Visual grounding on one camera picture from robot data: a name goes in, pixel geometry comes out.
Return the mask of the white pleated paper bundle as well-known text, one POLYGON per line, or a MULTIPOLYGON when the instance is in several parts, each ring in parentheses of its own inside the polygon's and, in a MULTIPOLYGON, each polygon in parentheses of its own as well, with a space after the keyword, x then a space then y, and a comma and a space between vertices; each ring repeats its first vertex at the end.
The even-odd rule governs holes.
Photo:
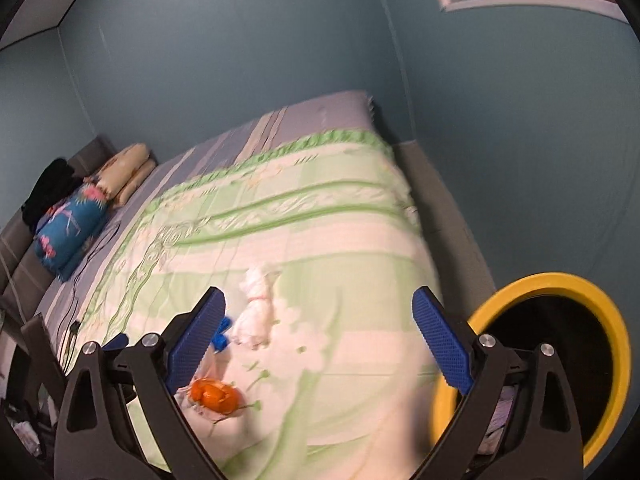
POLYGON ((270 344, 276 309, 274 285, 281 272, 275 266, 252 266, 245 273, 240 289, 246 306, 233 322, 230 340, 234 344, 257 350, 270 344))

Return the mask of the yellow rimmed black trash bin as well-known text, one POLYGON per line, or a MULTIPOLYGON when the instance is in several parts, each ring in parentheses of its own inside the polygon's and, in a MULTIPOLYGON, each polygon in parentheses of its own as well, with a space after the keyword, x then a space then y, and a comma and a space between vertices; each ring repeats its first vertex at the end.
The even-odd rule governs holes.
POLYGON ((434 445, 416 476, 582 478, 631 382, 630 340, 610 297, 580 276, 548 272, 503 287, 470 318, 447 312, 474 332, 474 384, 462 396, 440 372, 434 445))

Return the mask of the green white patterned quilt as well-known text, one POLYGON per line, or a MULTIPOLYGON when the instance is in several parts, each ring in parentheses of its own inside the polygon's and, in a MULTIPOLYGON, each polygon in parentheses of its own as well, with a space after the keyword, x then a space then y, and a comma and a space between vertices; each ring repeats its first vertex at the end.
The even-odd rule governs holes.
POLYGON ((81 303, 79 341, 138 340, 226 298, 228 348, 202 371, 243 397, 178 396, 231 479, 405 479, 416 396, 435 376, 411 314, 438 277, 408 184, 366 130, 305 136, 152 200, 81 303))

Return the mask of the grey striped bed sheet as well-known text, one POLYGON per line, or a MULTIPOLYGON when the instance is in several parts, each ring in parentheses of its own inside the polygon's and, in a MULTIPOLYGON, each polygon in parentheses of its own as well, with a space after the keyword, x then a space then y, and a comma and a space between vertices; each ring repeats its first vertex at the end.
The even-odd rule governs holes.
POLYGON ((37 312, 46 321, 52 342, 61 341, 78 315, 102 263, 110 258, 110 251, 117 247, 155 197, 202 174, 226 169, 250 156, 313 133, 372 131, 373 117, 372 99, 366 92, 328 94, 268 112, 155 167, 124 206, 107 209, 99 229, 91 233, 74 255, 75 266, 64 273, 65 280, 55 278, 41 296, 37 312))

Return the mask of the blue floral pillow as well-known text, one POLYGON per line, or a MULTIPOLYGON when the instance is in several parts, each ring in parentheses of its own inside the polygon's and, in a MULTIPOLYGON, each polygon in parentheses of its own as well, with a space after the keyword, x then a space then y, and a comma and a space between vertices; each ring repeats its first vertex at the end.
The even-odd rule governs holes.
POLYGON ((108 206, 82 200, 80 188, 43 220, 35 235, 38 260, 61 282, 70 279, 108 221, 108 206))

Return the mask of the beige floral pillow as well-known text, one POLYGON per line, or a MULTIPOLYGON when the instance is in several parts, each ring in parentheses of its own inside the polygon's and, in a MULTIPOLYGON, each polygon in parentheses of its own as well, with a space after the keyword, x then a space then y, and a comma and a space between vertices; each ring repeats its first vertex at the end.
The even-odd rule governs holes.
POLYGON ((131 144, 85 180, 79 197, 114 209, 122 208, 155 168, 156 161, 146 145, 131 144))

